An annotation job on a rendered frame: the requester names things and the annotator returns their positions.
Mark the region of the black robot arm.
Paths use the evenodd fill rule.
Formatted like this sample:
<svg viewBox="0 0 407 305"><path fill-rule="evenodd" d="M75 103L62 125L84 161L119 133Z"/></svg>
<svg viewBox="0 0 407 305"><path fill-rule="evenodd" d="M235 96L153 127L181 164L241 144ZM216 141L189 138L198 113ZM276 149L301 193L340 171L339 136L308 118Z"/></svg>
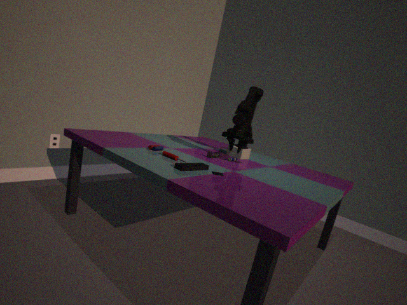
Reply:
<svg viewBox="0 0 407 305"><path fill-rule="evenodd" d="M235 111L236 115L234 115L232 119L233 123L235 125L245 126L246 130L244 131L244 137L252 138L251 123L254 117L254 110L256 108L256 104L261 100L263 93L263 89L251 86L246 99L238 105L237 110ZM236 126L234 126L233 128L227 129L227 135L230 137L239 137L240 134L240 127L236 128Z"/></svg>

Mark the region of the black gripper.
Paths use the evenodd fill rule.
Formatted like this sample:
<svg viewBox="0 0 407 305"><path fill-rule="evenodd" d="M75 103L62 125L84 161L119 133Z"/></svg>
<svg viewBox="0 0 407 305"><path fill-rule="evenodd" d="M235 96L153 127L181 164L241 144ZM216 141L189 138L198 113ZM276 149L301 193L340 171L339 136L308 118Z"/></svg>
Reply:
<svg viewBox="0 0 407 305"><path fill-rule="evenodd" d="M248 137L244 137L244 131L246 130L245 126L240 126L240 125L235 125L235 126L236 126L236 128L239 128L239 127L240 127L240 129L241 129L241 134L240 134L239 137L238 137L238 136L237 136L237 137L236 137L236 136L230 137L230 136L227 135L227 132L223 132L223 133L222 133L222 136L227 137L226 139L228 139L229 146L230 146L230 151L233 149L233 145L234 145L234 143L235 143L235 139L241 140L240 142L238 142L239 145L238 145L237 153L239 153L239 152L241 151L241 149L242 149L246 144L253 144L253 143L254 143L254 139L251 139L251 138L248 138ZM233 138L234 138L234 139L233 139Z"/></svg>

